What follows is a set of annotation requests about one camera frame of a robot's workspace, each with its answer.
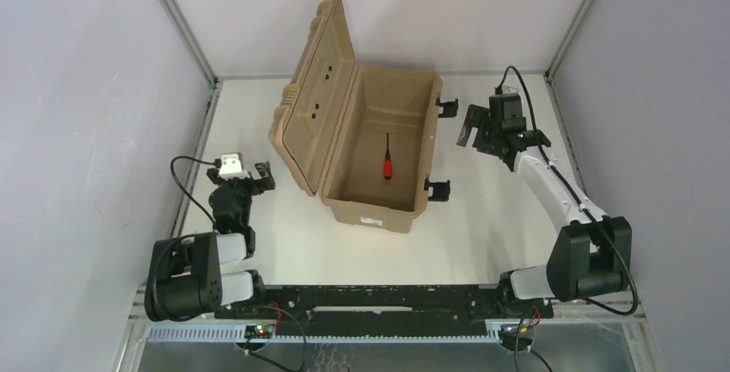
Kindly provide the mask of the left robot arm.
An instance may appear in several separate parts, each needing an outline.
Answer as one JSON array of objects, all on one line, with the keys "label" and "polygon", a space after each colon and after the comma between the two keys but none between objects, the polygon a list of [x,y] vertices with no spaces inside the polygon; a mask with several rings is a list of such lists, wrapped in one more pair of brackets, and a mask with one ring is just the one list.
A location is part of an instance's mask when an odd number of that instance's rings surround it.
[{"label": "left robot arm", "polygon": [[252,199],[273,190],[270,164],[257,163],[259,178],[225,180],[207,171],[216,185],[208,203],[213,230],[156,242],[145,285],[145,312],[154,321],[187,321],[236,302],[261,303],[265,294],[256,270],[222,272],[225,264],[253,257],[256,232],[250,225]]}]

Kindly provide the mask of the red black screwdriver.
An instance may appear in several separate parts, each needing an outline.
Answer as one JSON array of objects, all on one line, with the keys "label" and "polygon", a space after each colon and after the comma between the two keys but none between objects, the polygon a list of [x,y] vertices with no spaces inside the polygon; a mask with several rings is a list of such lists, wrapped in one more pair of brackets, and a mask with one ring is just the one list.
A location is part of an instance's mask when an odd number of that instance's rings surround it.
[{"label": "red black screwdriver", "polygon": [[386,180],[393,178],[393,163],[390,153],[390,133],[386,134],[386,150],[384,155],[383,177]]}]

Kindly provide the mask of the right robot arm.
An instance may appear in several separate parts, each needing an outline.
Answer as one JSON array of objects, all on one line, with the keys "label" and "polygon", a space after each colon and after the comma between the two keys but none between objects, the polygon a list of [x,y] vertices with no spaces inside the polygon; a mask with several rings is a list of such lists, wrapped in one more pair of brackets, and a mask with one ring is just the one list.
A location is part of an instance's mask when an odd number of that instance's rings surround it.
[{"label": "right robot arm", "polygon": [[[429,179],[433,138],[438,119],[453,117],[457,110],[457,102],[450,102],[421,115],[377,112],[375,130],[362,148],[366,153],[379,152],[381,139],[395,132],[404,140],[400,157],[406,160],[405,170],[396,183],[390,183],[388,174],[375,174],[372,159],[361,160],[368,194],[361,200],[330,200],[336,219],[408,233],[428,202],[445,202],[449,183]],[[323,194],[325,185],[334,179],[337,147],[347,134],[344,122],[342,114],[318,118],[312,111],[298,114],[289,105],[275,110],[269,141],[309,195]],[[548,138],[538,129],[525,127],[518,97],[510,96],[505,105],[494,109],[471,106],[460,146],[467,143],[472,130],[478,133],[474,147],[502,159],[528,184],[558,234],[545,265],[507,274],[508,287],[516,298],[589,300],[626,289],[630,284],[628,260],[621,252],[630,246],[630,225],[624,219],[607,217],[560,174],[550,158]]]}]

